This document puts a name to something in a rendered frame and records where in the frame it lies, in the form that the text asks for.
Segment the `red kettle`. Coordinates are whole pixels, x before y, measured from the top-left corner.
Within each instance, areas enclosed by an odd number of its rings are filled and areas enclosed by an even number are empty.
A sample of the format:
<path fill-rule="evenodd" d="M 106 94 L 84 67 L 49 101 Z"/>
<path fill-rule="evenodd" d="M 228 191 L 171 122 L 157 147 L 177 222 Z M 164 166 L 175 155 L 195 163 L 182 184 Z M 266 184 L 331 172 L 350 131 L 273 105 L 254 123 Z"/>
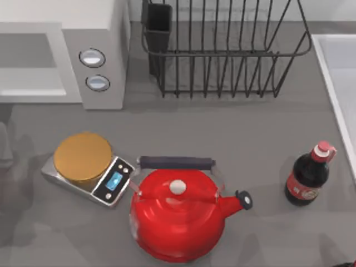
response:
<path fill-rule="evenodd" d="M 247 191 L 222 196 L 215 160 L 192 156 L 141 156 L 140 169 L 151 169 L 139 185 L 131 184 L 129 222 L 137 244 L 156 259 L 187 263 L 218 243 L 225 220 L 253 206 Z"/>

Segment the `silver kitchen scale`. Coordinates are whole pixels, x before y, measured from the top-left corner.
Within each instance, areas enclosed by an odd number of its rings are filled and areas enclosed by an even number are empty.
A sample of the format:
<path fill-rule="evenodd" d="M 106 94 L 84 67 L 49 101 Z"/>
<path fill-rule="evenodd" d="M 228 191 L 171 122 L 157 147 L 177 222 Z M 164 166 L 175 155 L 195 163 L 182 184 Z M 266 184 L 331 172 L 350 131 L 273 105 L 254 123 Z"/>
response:
<path fill-rule="evenodd" d="M 135 168 L 114 154 L 111 144 L 93 132 L 64 139 L 41 168 L 49 181 L 114 207 L 129 186 Z"/>

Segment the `round microwave knob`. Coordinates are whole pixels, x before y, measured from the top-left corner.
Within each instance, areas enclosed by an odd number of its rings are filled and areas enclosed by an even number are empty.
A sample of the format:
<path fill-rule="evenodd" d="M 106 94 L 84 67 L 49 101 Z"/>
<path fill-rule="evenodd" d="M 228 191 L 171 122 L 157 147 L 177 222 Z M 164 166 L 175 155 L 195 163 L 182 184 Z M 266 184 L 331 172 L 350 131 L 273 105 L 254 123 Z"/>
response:
<path fill-rule="evenodd" d="M 86 86 L 95 92 L 103 92 L 111 86 L 110 80 L 103 75 L 94 75 L 86 78 Z"/>
<path fill-rule="evenodd" d="M 99 68 L 106 62 L 104 53 L 95 48 L 89 48 L 85 51 L 81 51 L 78 57 L 80 62 L 89 68 Z"/>

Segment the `dark soda bottle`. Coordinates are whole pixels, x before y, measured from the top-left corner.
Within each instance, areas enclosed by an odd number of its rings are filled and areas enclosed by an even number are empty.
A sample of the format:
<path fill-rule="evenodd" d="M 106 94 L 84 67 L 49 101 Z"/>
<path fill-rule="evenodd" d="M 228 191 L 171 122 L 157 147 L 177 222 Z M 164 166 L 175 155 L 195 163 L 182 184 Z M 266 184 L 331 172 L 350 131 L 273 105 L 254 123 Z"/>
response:
<path fill-rule="evenodd" d="M 299 156 L 286 180 L 284 192 L 295 206 L 306 206 L 319 195 L 328 181 L 329 164 L 337 150 L 328 141 L 320 141 L 309 153 Z"/>

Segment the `pale microwave oven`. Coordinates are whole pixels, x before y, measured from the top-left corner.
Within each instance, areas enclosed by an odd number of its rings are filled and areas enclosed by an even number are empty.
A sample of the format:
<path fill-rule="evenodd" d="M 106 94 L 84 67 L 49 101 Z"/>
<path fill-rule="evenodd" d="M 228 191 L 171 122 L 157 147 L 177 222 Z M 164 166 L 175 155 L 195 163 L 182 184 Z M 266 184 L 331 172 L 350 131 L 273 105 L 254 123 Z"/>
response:
<path fill-rule="evenodd" d="M 130 48 L 128 0 L 0 0 L 0 103 L 80 103 L 87 110 L 123 106 Z M 79 53 L 106 62 L 89 68 Z M 103 75 L 95 92 L 86 78 Z"/>

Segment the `black cutlery holder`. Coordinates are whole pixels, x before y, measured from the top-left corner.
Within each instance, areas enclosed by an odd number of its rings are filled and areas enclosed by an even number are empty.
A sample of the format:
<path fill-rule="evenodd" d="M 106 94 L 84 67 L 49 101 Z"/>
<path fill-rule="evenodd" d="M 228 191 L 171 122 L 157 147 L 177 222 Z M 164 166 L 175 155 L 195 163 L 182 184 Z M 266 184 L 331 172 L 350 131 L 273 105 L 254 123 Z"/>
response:
<path fill-rule="evenodd" d="M 161 74 L 161 65 L 169 47 L 172 26 L 172 6 L 142 0 L 141 23 L 144 27 L 149 55 L 149 72 L 155 77 Z"/>

